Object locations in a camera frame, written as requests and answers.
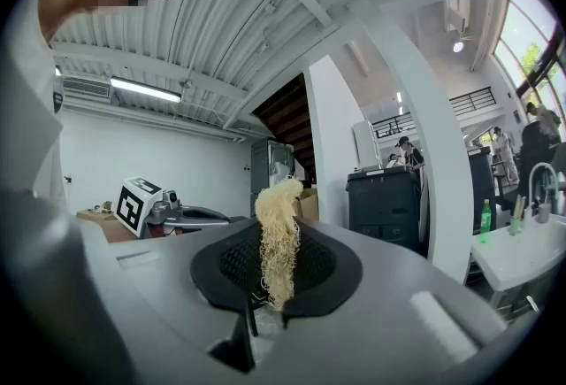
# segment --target white machine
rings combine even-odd
[[[365,119],[354,124],[352,128],[356,138],[357,155],[360,158],[360,169],[380,165],[378,139],[371,123]]]
[[[175,190],[162,189],[142,177],[124,179],[116,216],[141,239],[214,229],[231,222],[223,213],[182,205]]]

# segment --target railing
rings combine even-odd
[[[458,96],[450,99],[450,104],[456,116],[465,114],[467,112],[474,112],[481,108],[486,108],[490,105],[495,105],[491,87],[478,89],[477,91],[469,92],[463,96]],[[393,116],[392,118],[383,119],[380,122],[373,124],[373,130],[378,138],[399,134],[407,130],[415,128],[415,121],[410,112],[402,114],[401,116]]]

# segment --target white column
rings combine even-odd
[[[431,199],[429,259],[463,282],[470,258],[473,189],[462,131],[426,59],[404,34],[367,0],[349,6],[386,61],[417,125]]]
[[[348,227],[348,174],[358,167],[352,126],[363,120],[348,84],[329,56],[304,72],[317,167],[320,221]]]

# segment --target cup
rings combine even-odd
[[[509,226],[509,233],[511,235],[517,235],[521,231],[522,231],[521,220],[520,219],[511,219],[511,226]]]
[[[548,223],[549,218],[550,218],[550,204],[547,203],[539,204],[539,214],[537,215],[537,218],[535,220],[537,220],[537,222],[542,225],[544,223]]]

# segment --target white box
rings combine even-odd
[[[132,233],[140,237],[143,221],[153,204],[163,199],[163,189],[142,177],[130,177],[122,182],[116,218]]]

